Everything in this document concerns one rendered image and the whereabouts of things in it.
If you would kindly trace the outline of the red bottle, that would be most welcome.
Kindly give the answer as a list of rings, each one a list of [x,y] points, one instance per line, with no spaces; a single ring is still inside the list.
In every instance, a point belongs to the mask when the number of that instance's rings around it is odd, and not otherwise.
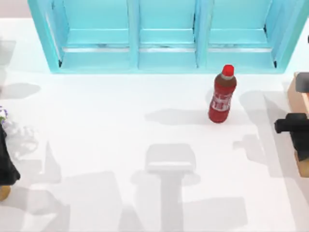
[[[214,79],[214,92],[208,111],[209,119],[212,122],[223,123],[226,121],[236,86],[234,66],[231,64],[224,65],[221,73]]]

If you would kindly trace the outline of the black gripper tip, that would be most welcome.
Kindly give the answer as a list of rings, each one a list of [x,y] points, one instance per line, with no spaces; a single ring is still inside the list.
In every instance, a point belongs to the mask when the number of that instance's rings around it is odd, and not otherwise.
[[[305,113],[288,113],[274,122],[276,133],[289,132],[299,161],[309,158],[309,118]]]
[[[8,153],[6,136],[0,124],[0,186],[12,186],[21,178]]]

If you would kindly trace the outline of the light blue rack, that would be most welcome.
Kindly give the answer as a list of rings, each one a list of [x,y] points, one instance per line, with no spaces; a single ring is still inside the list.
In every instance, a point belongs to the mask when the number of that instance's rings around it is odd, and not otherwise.
[[[28,0],[53,73],[283,73],[309,0]]]

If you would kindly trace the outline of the purple flowering plant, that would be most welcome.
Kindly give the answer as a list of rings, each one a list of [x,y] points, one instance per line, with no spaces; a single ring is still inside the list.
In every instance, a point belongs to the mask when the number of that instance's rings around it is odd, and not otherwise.
[[[11,122],[8,118],[7,110],[1,105],[0,105],[0,124],[4,129],[8,128],[11,125]]]

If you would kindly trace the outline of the brown plant pot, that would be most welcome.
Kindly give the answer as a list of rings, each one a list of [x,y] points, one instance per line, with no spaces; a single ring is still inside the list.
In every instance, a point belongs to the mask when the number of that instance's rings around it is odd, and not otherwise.
[[[3,202],[5,199],[7,199],[10,192],[11,192],[10,186],[0,186],[0,202]]]

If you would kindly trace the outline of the salmon-coloured shallow box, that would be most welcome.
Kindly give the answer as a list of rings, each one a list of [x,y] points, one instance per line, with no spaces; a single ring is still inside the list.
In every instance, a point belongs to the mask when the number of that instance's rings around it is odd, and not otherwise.
[[[309,93],[296,91],[296,77],[299,72],[294,73],[294,77],[287,91],[287,97],[292,113],[306,113],[309,118]],[[298,151],[295,150],[295,159],[301,177],[309,178],[309,158],[300,161]]]

